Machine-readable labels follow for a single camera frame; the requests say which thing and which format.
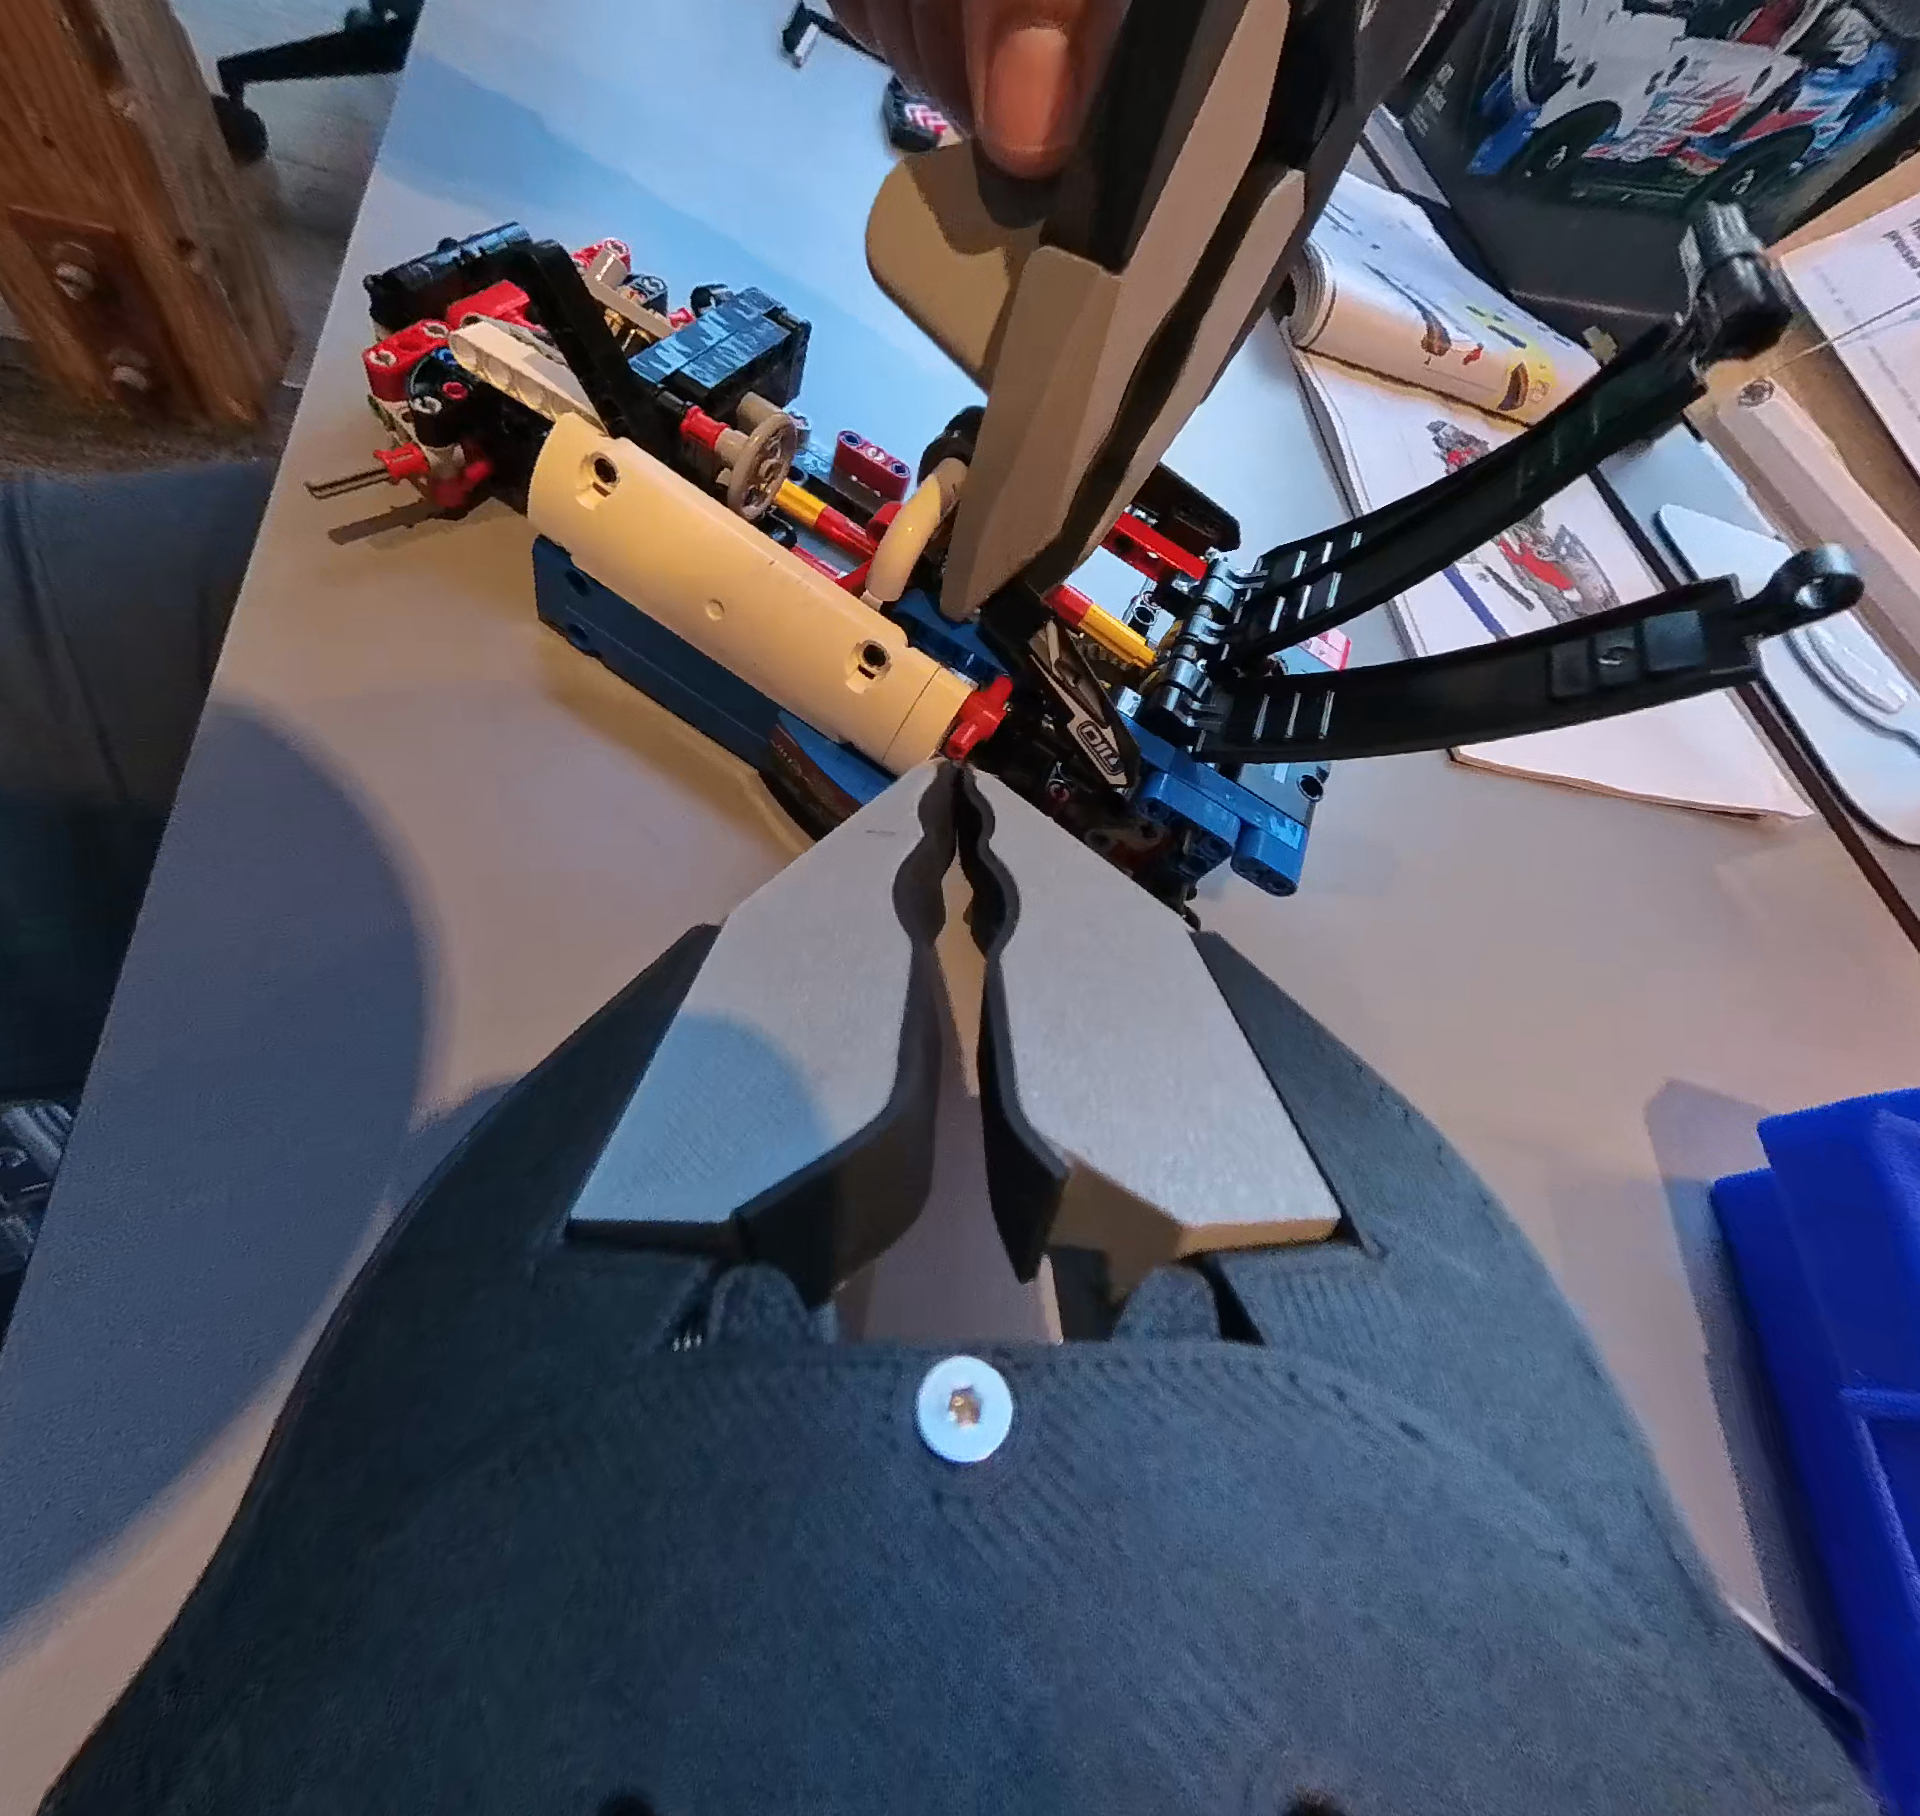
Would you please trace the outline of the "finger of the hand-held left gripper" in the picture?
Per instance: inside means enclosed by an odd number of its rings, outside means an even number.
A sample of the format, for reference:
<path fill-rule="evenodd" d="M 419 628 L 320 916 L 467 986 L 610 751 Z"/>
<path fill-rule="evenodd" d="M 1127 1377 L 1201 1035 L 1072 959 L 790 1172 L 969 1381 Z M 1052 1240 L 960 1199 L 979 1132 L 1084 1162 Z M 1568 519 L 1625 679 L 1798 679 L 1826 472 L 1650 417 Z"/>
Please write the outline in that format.
<path fill-rule="evenodd" d="M 942 607 L 1043 589 L 1106 533 L 1270 294 L 1307 178 L 1267 142 L 1292 0 L 1136 0 L 1099 115 L 1011 285 Z"/>

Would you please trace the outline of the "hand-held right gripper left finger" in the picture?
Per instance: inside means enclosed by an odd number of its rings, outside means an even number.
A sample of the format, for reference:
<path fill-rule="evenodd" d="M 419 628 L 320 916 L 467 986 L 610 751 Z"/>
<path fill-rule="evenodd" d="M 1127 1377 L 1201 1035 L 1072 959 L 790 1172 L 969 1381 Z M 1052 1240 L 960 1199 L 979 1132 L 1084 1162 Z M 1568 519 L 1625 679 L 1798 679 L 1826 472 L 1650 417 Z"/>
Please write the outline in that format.
<path fill-rule="evenodd" d="M 926 1211 L 957 765 L 926 764 L 711 940 L 569 1234 L 781 1269 L 809 1307 Z"/>

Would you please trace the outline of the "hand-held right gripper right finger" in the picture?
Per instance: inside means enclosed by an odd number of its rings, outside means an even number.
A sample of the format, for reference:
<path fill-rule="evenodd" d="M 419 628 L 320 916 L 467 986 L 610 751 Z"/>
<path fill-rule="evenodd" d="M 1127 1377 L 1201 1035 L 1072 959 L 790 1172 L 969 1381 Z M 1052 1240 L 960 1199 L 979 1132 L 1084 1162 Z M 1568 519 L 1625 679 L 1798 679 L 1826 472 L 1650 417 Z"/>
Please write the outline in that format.
<path fill-rule="evenodd" d="M 1328 1244 L 1339 1199 L 1193 928 L 993 776 L 957 779 L 957 825 L 1015 1272 L 1081 1250 L 1130 1292 L 1184 1259 Z"/>

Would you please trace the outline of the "toy brick car model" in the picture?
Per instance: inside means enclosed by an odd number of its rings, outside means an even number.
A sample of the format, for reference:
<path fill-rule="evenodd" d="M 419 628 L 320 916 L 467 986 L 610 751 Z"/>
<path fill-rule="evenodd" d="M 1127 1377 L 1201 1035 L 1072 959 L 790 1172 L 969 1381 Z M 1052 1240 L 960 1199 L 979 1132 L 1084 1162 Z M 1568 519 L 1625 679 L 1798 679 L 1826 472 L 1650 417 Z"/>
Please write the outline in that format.
<path fill-rule="evenodd" d="M 939 615 L 953 524 L 984 408 L 909 472 L 841 431 L 809 451 L 790 412 L 811 324 L 760 288 L 698 285 L 672 306 L 623 241 L 566 250 L 519 224 L 367 278 L 373 469 L 309 484 L 316 500 L 405 485 L 425 519 L 501 500 L 526 515 L 541 451 L 580 414 L 629 439 L 760 533 L 897 619 L 972 682 L 1011 679 L 976 768 L 1188 913 L 1231 867 L 1267 895 L 1304 877 L 1333 764 L 1453 751 L 1625 719 L 1759 679 L 1759 645 L 1865 595 L 1837 545 L 1798 551 L 1763 595 L 1737 578 L 1673 588 L 1555 628 L 1413 655 L 1394 598 L 1468 557 L 1628 442 L 1671 425 L 1708 363 L 1771 346 L 1787 293 L 1743 217 L 1707 217 L 1687 306 L 1523 436 L 1346 524 L 1236 563 L 1237 522 L 1169 469 L 1105 537 L 1146 578 L 1164 636 L 1084 589 L 1000 589 Z"/>

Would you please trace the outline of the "grey desk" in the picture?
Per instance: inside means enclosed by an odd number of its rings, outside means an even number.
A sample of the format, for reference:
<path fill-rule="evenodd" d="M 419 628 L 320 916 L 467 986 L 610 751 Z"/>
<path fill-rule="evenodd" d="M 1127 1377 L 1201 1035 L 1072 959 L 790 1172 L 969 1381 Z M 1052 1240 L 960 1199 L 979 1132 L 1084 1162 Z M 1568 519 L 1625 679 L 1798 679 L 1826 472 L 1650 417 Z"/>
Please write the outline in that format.
<path fill-rule="evenodd" d="M 875 285 L 878 71 L 787 0 L 431 0 L 4 1347 L 4 1809 L 168 1635 L 350 1281 L 435 1165 L 802 850 L 532 612 L 501 510 L 338 543 L 362 275 L 526 220 L 815 321 L 805 400 L 917 457 L 972 400 Z M 1711 1180 L 1919 1082 L 1919 952 L 1826 821 L 1349 764 L 1304 891 L 1201 919 L 1532 1238 L 1743 1611 L 1841 1673 Z"/>

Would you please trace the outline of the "toy car set box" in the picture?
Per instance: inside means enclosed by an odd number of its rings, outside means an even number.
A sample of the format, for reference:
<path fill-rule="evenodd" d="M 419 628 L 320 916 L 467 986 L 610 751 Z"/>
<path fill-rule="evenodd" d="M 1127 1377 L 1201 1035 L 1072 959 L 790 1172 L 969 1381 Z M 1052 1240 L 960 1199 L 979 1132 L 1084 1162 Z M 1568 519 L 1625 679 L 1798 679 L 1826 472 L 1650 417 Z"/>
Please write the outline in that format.
<path fill-rule="evenodd" d="M 1628 339 L 1704 208 L 1780 244 L 1919 150 L 1919 0 L 1453 0 L 1391 106 L 1498 285 Z"/>

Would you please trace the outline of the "open instruction booklet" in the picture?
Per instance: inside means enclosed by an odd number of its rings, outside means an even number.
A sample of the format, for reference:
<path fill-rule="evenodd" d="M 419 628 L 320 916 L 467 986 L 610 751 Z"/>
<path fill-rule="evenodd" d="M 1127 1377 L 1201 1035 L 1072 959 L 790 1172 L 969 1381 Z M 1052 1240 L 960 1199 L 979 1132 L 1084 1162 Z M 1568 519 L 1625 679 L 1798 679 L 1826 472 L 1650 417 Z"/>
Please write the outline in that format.
<path fill-rule="evenodd" d="M 1495 454 L 1588 384 L 1588 348 L 1476 278 L 1403 193 L 1346 176 L 1282 320 L 1354 512 Z M 1473 651 L 1655 595 L 1662 581 L 1591 479 L 1394 598 L 1413 655 Z M 1726 692 L 1453 751 L 1482 773 L 1719 816 L 1814 804 Z"/>

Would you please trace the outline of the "white printed paper sheet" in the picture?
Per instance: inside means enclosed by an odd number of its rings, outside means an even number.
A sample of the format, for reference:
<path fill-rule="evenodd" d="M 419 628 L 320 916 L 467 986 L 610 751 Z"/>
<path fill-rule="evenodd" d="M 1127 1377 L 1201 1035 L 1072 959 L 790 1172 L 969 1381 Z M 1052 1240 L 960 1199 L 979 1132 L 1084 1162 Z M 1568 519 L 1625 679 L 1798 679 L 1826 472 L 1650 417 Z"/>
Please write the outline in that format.
<path fill-rule="evenodd" d="M 1814 327 L 1919 472 L 1919 197 L 1783 253 Z"/>

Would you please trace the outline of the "person's blue jeans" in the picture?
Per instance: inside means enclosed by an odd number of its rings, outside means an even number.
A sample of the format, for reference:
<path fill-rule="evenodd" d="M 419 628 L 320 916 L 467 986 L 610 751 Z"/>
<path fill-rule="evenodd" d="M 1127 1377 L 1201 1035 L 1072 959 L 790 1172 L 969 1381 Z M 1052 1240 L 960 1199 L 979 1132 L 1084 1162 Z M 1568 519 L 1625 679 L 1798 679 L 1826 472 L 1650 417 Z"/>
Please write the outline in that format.
<path fill-rule="evenodd" d="M 273 493 L 4 478 L 4 1111 L 79 1108 Z"/>

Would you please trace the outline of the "blue plastic bin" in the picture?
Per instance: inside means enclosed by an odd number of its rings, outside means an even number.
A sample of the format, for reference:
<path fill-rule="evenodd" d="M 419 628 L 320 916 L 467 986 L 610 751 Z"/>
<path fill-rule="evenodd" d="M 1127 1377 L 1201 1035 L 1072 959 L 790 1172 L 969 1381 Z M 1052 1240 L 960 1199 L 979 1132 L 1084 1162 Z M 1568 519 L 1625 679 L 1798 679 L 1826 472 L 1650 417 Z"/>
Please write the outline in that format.
<path fill-rule="evenodd" d="M 1759 1120 L 1714 1180 L 1871 1772 L 1919 1809 L 1919 1090 Z"/>

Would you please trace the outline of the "black office chair base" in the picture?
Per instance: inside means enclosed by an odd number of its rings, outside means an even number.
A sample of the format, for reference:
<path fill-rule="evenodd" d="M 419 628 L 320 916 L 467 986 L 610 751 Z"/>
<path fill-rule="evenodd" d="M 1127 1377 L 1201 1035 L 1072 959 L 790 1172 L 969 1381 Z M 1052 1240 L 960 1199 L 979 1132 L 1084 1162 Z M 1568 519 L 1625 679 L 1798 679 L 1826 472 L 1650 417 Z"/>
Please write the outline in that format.
<path fill-rule="evenodd" d="M 247 103 L 255 84 L 399 75 L 426 0 L 364 0 L 341 27 L 306 39 L 224 54 L 212 114 L 237 165 L 270 156 L 270 127 Z"/>

